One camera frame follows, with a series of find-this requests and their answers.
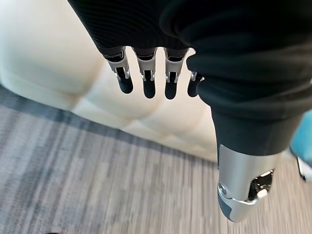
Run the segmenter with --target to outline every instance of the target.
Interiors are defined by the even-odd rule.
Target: black knit sleeve
[[[312,1],[174,0],[159,22],[196,50],[187,65],[205,77],[197,90],[218,144],[251,155],[287,148],[312,107]]]

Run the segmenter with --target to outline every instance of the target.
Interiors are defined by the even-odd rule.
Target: white cushion
[[[147,99],[134,52],[127,48],[134,84],[127,95],[65,0],[0,0],[0,35],[0,83],[12,92],[216,161],[211,111],[187,95],[186,64],[176,97],[165,98],[162,48],[156,54],[156,95]]]

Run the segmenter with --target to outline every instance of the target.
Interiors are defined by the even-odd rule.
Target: grey carpet
[[[0,87],[0,233],[311,234],[296,164],[239,224],[218,209],[214,164]]]

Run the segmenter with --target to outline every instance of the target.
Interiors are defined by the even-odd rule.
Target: robotic hand
[[[147,98],[156,92],[156,48],[165,48],[167,99],[176,96],[188,48],[195,49],[187,92],[212,110],[220,208],[233,222],[247,217],[312,108],[312,1],[68,1],[126,94],[133,85],[124,46],[136,53]]]

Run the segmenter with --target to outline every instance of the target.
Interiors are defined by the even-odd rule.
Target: teal object
[[[304,114],[292,139],[291,150],[312,167],[312,111]]]

